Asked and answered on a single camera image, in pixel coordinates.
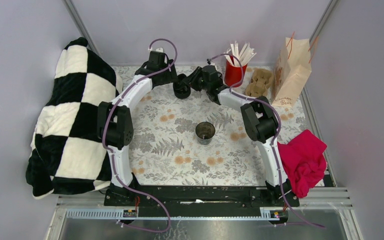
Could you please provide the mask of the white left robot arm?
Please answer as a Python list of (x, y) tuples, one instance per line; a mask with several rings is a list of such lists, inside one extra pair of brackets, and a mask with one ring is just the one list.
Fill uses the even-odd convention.
[(152, 50), (149, 58), (135, 72), (129, 85), (110, 102), (101, 102), (97, 114), (97, 135), (107, 150), (111, 180), (105, 205), (128, 206), (137, 203), (148, 193), (139, 190), (139, 183), (131, 170), (129, 145), (134, 137), (131, 111), (154, 87), (178, 80), (175, 60), (162, 50)]

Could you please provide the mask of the single black coffee cup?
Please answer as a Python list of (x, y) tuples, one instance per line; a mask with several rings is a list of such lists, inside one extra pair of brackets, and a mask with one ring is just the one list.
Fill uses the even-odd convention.
[(200, 122), (195, 127), (195, 135), (197, 137), (197, 141), (202, 145), (208, 145), (212, 141), (215, 132), (215, 126), (207, 121)]

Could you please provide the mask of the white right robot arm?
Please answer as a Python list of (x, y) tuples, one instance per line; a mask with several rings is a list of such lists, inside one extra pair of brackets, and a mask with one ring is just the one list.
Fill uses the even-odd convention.
[(245, 132), (261, 155), (267, 201), (273, 206), (287, 208), (299, 205), (280, 157), (278, 135), (282, 124), (279, 114), (266, 97), (255, 98), (236, 92), (223, 83), (222, 74), (213, 65), (197, 67), (188, 76), (178, 75), (173, 90), (179, 99), (187, 98), (191, 90), (205, 91), (213, 103), (240, 112)]

